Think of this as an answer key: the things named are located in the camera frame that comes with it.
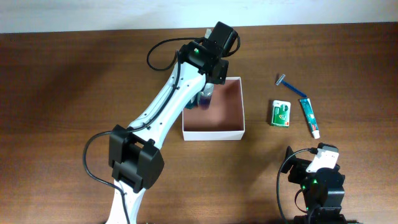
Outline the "clear blue spray bottle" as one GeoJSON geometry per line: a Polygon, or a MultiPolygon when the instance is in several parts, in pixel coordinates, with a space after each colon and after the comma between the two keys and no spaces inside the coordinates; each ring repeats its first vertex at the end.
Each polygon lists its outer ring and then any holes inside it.
{"type": "Polygon", "coordinates": [[[210,107],[212,94],[214,91],[214,84],[206,83],[201,92],[198,93],[198,107],[207,110],[210,107]]]}

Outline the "teal mouthwash bottle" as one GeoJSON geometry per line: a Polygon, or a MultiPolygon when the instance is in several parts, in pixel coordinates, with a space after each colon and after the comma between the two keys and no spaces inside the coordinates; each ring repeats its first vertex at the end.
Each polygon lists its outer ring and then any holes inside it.
{"type": "Polygon", "coordinates": [[[194,108],[198,107],[198,98],[197,96],[194,96],[189,100],[189,102],[186,104],[185,108],[188,110],[192,110],[194,108]]]}

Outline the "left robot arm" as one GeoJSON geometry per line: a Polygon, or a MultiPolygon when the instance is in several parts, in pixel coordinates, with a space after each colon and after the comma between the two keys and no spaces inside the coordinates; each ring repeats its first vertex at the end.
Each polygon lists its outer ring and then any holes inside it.
{"type": "Polygon", "coordinates": [[[172,74],[146,110],[128,127],[117,125],[109,136],[108,162],[114,198],[108,223],[136,223],[147,189],[159,178],[165,137],[183,109],[207,86],[224,84],[238,33],[218,22],[204,37],[189,38],[175,53],[172,74]]]}

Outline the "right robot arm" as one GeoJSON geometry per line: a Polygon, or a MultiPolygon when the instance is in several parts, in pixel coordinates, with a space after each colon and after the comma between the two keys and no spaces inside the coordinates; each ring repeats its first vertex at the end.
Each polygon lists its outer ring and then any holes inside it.
{"type": "Polygon", "coordinates": [[[295,197],[303,194],[305,203],[301,210],[304,214],[295,216],[292,219],[294,224],[358,222],[346,219],[341,213],[345,176],[340,173],[338,157],[338,148],[324,143],[296,152],[287,147],[278,173],[288,174],[288,181],[300,186],[295,197]]]}

